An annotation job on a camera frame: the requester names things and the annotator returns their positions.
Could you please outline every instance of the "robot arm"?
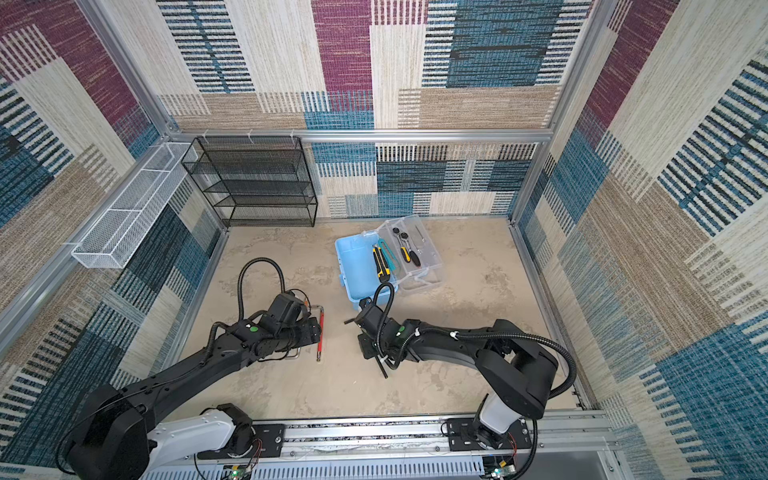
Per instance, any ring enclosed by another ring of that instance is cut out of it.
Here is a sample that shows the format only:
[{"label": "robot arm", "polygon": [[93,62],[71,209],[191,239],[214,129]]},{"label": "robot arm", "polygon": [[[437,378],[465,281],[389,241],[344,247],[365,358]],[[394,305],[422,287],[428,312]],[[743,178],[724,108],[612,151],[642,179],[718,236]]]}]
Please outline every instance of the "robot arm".
[{"label": "robot arm", "polygon": [[[243,318],[240,292],[245,270],[252,264],[248,263],[238,282],[238,322],[215,323],[205,348],[148,379],[120,390],[104,385],[91,392],[78,421],[58,444],[57,462],[63,454],[83,480],[135,480],[147,467],[185,455],[227,445],[233,452],[244,453],[252,447],[250,418],[232,405],[155,427],[218,379],[274,352],[287,353],[319,341],[317,320],[303,301],[284,291],[280,268],[264,261],[277,268],[281,280],[281,293],[269,310]],[[219,328],[224,333],[217,338]]]},{"label": "robot arm", "polygon": [[[361,301],[358,316],[347,321],[362,330],[358,341],[364,358],[378,357],[390,369],[397,369],[403,360],[442,360],[477,369],[493,388],[471,428],[480,446],[499,448],[513,422],[521,417],[540,419],[547,400],[570,389],[576,380],[576,363],[563,346],[527,334],[507,320],[497,319],[493,327],[480,329],[449,329],[413,319],[396,322],[387,315],[394,289],[385,310],[376,305],[378,292],[387,285],[379,286],[373,300]],[[568,363],[568,377],[554,389],[558,361],[544,346]],[[514,355],[508,362],[505,356],[510,353]]]}]

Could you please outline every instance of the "gray floor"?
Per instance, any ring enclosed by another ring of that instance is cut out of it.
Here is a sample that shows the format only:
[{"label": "gray floor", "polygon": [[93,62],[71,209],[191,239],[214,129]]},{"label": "gray floor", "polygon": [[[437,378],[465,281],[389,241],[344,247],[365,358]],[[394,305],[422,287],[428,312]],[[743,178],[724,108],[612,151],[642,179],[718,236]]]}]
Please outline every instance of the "gray floor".
[{"label": "gray floor", "polygon": [[[391,315],[441,326],[475,328],[505,318],[526,332],[548,336],[506,221],[499,218],[425,220],[445,263],[445,284],[425,293],[397,296]],[[287,288],[300,288],[326,309],[323,360],[316,347],[295,360],[251,366],[221,379],[169,419],[197,415],[225,402],[255,419],[349,415],[473,412],[490,390],[475,370],[444,362],[405,362],[384,379],[373,360],[363,360],[359,329],[343,325],[356,311],[339,283],[334,241],[380,222],[318,223],[314,228],[233,228],[221,262],[184,350],[202,348],[215,321],[237,318],[235,297],[240,268],[254,257],[270,257],[283,269]],[[271,266],[251,267],[244,282],[246,314],[265,309],[277,294]],[[555,382],[560,382],[558,375]],[[566,392],[550,409],[573,409]]]}]

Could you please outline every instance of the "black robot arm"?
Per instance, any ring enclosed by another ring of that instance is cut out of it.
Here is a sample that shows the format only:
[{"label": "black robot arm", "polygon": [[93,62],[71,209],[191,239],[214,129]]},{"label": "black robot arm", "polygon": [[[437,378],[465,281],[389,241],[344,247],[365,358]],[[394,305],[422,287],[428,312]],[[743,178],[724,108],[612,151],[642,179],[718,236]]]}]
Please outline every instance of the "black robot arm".
[{"label": "black robot arm", "polygon": [[[269,262],[277,268],[283,289],[280,268]],[[168,369],[119,390],[104,385],[88,394],[77,422],[58,443],[57,463],[63,454],[85,480],[139,478],[157,447],[147,434],[182,403],[274,352],[287,353],[319,341],[317,320],[291,292],[278,294],[267,311],[243,318],[242,279],[252,263],[243,268],[238,281],[240,319],[233,325],[215,323],[203,349]],[[224,333],[216,337],[219,329]]]},{"label": "black robot arm", "polygon": [[[576,364],[565,348],[527,334],[507,320],[497,319],[493,326],[480,329],[450,329],[414,319],[401,324],[384,318],[384,312],[371,299],[361,304],[361,312],[350,322],[362,329],[358,341],[363,356],[384,357],[391,369],[403,360],[442,360],[477,369],[506,406],[530,419],[540,419],[547,400],[568,390],[575,381]],[[568,362],[568,377],[555,389],[552,383],[558,361],[542,344]],[[508,362],[505,356],[509,353],[515,355]]]}]

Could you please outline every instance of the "white wire basket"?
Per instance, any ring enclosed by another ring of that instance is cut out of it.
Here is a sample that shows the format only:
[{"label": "white wire basket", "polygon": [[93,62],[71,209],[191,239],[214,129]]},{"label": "white wire basket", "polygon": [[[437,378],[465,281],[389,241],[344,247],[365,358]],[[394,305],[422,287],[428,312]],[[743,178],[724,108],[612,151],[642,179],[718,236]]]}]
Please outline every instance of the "white wire basket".
[{"label": "white wire basket", "polygon": [[185,161],[197,159],[197,152],[189,146],[177,142],[161,145],[85,234],[72,256],[86,268],[125,268],[184,179],[182,157],[189,157]]}]

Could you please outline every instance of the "black wire shelf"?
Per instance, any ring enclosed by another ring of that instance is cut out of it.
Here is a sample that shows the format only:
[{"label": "black wire shelf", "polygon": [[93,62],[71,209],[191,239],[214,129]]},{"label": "black wire shelf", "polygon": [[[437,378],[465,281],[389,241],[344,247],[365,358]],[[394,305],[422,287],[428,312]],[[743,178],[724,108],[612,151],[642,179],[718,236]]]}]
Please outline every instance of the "black wire shelf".
[{"label": "black wire shelf", "polygon": [[198,137],[182,165],[224,225],[314,227],[317,195],[295,137]]}]

